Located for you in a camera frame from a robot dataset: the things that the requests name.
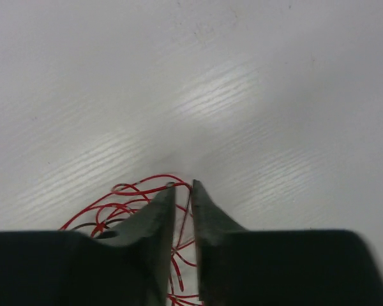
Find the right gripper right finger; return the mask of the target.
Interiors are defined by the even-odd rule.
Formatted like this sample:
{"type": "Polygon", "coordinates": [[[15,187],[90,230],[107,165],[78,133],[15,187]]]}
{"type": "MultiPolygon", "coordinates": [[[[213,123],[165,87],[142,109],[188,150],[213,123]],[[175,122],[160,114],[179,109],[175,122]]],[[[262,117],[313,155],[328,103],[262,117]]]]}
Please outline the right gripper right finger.
{"type": "Polygon", "coordinates": [[[191,194],[204,305],[383,305],[383,278],[364,240],[344,229],[252,231],[191,194]]]}

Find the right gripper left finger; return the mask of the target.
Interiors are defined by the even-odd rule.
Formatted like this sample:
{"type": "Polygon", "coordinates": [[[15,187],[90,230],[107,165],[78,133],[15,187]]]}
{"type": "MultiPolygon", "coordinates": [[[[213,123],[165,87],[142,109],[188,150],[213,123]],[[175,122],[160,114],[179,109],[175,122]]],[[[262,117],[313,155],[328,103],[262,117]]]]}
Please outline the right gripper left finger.
{"type": "Polygon", "coordinates": [[[165,305],[176,190],[98,237],[0,231],[0,305],[165,305]]]}

